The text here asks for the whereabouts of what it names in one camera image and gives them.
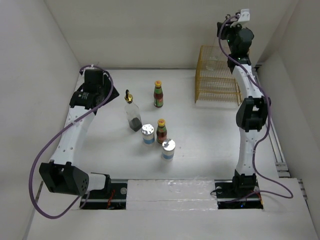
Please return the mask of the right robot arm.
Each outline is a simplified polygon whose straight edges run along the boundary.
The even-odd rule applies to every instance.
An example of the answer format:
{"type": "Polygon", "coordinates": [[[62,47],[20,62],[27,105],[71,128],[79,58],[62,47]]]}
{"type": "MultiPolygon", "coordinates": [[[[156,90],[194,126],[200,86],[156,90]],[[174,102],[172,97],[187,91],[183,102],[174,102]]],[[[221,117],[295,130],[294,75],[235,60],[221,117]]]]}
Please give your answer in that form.
{"type": "Polygon", "coordinates": [[[249,48],[254,39],[253,32],[235,22],[218,22],[217,38],[227,41],[230,50],[226,54],[227,66],[243,98],[235,117],[240,132],[240,148],[230,188],[236,198],[240,198],[252,193],[257,183],[253,156],[259,132],[267,121],[268,99],[258,88],[252,73],[249,48]]]}

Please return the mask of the red sauce bottle yellow cap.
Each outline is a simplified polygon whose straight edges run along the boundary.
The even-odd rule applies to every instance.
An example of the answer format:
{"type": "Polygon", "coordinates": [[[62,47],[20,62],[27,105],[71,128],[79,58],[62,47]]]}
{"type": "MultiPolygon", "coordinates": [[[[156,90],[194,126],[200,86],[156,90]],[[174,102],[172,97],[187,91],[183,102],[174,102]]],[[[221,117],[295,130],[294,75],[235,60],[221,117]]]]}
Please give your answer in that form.
{"type": "Polygon", "coordinates": [[[154,83],[154,106],[157,108],[161,108],[164,104],[163,102],[163,89],[162,89],[162,82],[160,80],[155,81],[154,83]]]}

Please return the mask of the glass oil bottle gold spout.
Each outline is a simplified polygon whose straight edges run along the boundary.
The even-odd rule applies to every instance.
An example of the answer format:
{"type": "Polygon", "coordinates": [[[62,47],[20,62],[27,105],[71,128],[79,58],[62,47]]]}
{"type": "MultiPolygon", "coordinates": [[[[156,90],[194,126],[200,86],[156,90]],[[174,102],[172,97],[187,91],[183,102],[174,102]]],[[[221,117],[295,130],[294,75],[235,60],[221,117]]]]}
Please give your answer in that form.
{"type": "Polygon", "coordinates": [[[125,91],[124,99],[126,101],[125,111],[127,114],[127,120],[129,127],[137,132],[142,128],[142,120],[139,107],[134,103],[133,95],[127,89],[125,91]]]}

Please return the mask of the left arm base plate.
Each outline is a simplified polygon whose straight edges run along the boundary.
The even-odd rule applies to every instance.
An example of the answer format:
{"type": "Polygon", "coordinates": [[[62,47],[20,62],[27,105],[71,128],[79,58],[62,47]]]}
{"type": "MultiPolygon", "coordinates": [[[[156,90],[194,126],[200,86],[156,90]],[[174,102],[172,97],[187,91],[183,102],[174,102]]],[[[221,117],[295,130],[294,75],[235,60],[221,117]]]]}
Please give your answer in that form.
{"type": "Polygon", "coordinates": [[[128,180],[109,179],[101,190],[85,194],[79,203],[82,210],[125,210],[127,205],[128,180]]]}

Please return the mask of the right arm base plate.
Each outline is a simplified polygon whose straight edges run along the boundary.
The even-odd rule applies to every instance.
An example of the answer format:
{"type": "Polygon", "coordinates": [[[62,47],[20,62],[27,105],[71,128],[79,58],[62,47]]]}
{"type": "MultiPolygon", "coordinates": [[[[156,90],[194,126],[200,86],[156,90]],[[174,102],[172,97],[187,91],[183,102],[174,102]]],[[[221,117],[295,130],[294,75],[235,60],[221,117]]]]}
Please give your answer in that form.
{"type": "Polygon", "coordinates": [[[263,209],[263,201],[256,181],[254,187],[235,190],[232,180],[215,180],[211,195],[219,210],[263,209]]]}

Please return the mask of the salt shaker blue label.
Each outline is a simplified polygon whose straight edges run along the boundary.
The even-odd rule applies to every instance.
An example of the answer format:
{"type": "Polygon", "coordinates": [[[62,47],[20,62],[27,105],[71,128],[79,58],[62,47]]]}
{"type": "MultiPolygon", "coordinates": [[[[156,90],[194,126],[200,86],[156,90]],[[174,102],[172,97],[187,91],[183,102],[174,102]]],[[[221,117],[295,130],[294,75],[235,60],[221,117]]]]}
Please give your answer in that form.
{"type": "Polygon", "coordinates": [[[152,124],[144,124],[141,128],[143,143],[151,146],[155,142],[155,128],[152,124]]]}
{"type": "Polygon", "coordinates": [[[173,139],[167,138],[162,142],[161,156],[166,161],[171,161],[174,158],[176,143],[173,139]]]}

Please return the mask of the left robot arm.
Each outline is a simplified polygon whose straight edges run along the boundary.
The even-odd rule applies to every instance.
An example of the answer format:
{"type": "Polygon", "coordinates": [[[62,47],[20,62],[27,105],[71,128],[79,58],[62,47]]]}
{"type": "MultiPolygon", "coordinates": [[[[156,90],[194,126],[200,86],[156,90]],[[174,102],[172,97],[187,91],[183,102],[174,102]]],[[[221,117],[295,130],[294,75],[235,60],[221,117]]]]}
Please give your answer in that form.
{"type": "Polygon", "coordinates": [[[83,196],[94,191],[100,198],[111,194],[110,176],[87,173],[79,168],[81,150],[89,126],[97,114],[97,106],[104,106],[119,96],[109,74],[100,69],[81,72],[84,82],[73,93],[58,146],[48,163],[41,163],[39,173],[51,193],[83,196]]]}

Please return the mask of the aluminium rail right side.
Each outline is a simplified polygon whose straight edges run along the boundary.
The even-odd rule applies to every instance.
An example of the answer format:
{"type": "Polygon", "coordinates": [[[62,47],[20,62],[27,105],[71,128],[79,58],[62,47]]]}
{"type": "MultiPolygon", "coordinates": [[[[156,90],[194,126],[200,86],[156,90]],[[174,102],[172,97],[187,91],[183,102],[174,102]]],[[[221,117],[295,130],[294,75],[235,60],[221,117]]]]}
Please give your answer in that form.
{"type": "Polygon", "coordinates": [[[256,149],[255,166],[267,178],[291,178],[273,121],[270,122],[268,137],[256,149]]]}

